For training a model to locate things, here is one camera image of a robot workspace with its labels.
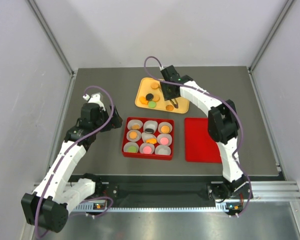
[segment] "gray wall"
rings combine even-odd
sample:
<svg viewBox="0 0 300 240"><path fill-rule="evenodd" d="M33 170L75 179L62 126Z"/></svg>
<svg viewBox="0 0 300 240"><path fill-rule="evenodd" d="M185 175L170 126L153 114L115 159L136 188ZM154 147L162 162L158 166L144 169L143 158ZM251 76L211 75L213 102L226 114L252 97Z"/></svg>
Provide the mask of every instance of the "gray wall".
<svg viewBox="0 0 300 240"><path fill-rule="evenodd" d="M287 176L300 188L300 0L295 1L254 75Z"/></svg>
<svg viewBox="0 0 300 240"><path fill-rule="evenodd" d="M247 66L286 2L36 1L73 68Z"/></svg>
<svg viewBox="0 0 300 240"><path fill-rule="evenodd" d="M20 237L69 79L26 1L0 1L0 240Z"/></svg>

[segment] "orange tray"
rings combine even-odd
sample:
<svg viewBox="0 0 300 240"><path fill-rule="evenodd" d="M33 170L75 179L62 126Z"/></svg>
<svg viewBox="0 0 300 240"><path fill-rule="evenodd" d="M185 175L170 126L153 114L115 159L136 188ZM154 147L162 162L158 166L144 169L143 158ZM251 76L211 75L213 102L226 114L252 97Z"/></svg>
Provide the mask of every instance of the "orange tray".
<svg viewBox="0 0 300 240"><path fill-rule="evenodd" d="M159 81L154 80L150 77L145 77L141 80L140 86L138 89L138 92L135 97L135 105L139 108L144 109L151 109L151 110L159 110L159 111L165 111L165 112L171 112L171 113L177 113L177 114L185 114L189 110L189 101L183 97L178 97L176 100L178 102L179 108L173 108L172 111L168 111L166 107L168 105L172 105L170 101L165 101L164 95L162 93L161 88L152 89L151 84L153 82L159 83ZM151 108L148 107L148 105L142 104L139 100L140 97L146 97L147 94L157 94L160 96L160 100L156 102L156 107Z"/></svg>

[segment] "orange object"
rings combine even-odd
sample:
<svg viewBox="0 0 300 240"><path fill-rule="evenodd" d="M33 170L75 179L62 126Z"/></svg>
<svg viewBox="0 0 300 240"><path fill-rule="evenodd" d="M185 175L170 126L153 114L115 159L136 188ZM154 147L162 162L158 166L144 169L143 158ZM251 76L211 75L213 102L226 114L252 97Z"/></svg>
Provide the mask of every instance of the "orange object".
<svg viewBox="0 0 300 240"><path fill-rule="evenodd" d="M145 142L147 144L156 144L157 143L157 139L155 139L155 138L149 138L149 139L145 140Z"/></svg>
<svg viewBox="0 0 300 240"><path fill-rule="evenodd" d="M142 103L142 104L144 104L144 105L148 105L148 100L144 97L144 96L141 96L140 98L139 98L139 100L140 100L140 102Z"/></svg>
<svg viewBox="0 0 300 240"><path fill-rule="evenodd" d="M131 129L133 129L133 130L139 130L140 126L138 124L132 125Z"/></svg>
<svg viewBox="0 0 300 240"><path fill-rule="evenodd" d="M138 137L138 134L135 131L132 131L132 132L129 133L129 137L131 139L136 139Z"/></svg>
<svg viewBox="0 0 300 240"><path fill-rule="evenodd" d="M172 106L172 105L167 105L166 107L165 107L165 109L167 110L167 111L173 111L174 110L174 106Z"/></svg>
<svg viewBox="0 0 300 240"><path fill-rule="evenodd" d="M168 134L170 133L170 127L164 125L161 127L161 132L163 132L164 134Z"/></svg>
<svg viewBox="0 0 300 240"><path fill-rule="evenodd" d="M158 89L159 88L159 83L154 81L153 83L151 83L150 87L152 89Z"/></svg>
<svg viewBox="0 0 300 240"><path fill-rule="evenodd" d="M152 101L154 101L154 102L159 102L159 100L160 100L160 96L159 96L158 94L155 94L155 95L153 96Z"/></svg>

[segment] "white wall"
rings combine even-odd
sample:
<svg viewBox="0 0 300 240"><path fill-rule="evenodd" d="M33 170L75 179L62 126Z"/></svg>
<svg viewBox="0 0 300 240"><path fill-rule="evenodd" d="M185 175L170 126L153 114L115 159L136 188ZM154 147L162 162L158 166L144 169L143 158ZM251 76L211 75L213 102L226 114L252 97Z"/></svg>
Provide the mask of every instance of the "white wall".
<svg viewBox="0 0 300 240"><path fill-rule="evenodd" d="M300 0L254 72L286 173L300 188Z"/></svg>
<svg viewBox="0 0 300 240"><path fill-rule="evenodd" d="M286 0L36 0L70 65L248 66Z"/></svg>
<svg viewBox="0 0 300 240"><path fill-rule="evenodd" d="M69 79L26 1L0 1L0 240L20 237Z"/></svg>

